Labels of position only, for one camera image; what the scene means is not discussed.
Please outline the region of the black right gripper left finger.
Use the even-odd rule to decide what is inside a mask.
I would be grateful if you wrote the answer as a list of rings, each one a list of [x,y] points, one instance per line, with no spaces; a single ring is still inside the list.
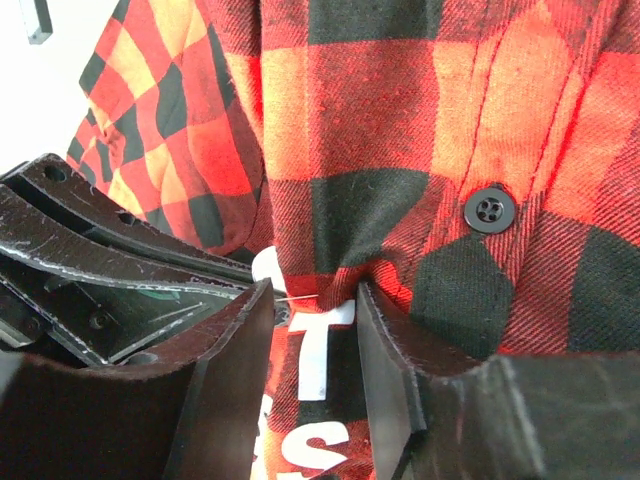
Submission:
[[[246,479],[274,324],[261,281],[125,364],[1,357],[5,479]]]

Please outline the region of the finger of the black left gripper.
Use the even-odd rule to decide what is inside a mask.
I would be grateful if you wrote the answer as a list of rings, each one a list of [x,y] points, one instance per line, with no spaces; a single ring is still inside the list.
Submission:
[[[249,287],[100,245],[8,187],[1,189],[1,283],[88,365],[118,363],[157,345]]]
[[[102,246],[207,277],[250,283],[250,267],[206,253],[117,205],[64,160],[46,154],[1,175],[1,183],[49,218]]]

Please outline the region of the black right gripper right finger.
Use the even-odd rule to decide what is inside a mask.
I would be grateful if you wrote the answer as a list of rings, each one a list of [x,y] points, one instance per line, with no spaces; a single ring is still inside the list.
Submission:
[[[639,357],[477,361],[359,286],[357,332],[380,479],[635,479]]]

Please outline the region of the red black plaid shirt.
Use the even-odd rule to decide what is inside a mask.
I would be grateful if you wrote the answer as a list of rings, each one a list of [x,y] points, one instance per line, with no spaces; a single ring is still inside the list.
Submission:
[[[159,230],[275,246],[251,475],[372,479],[372,279],[466,354],[639,347],[635,1],[122,1],[68,163]]]

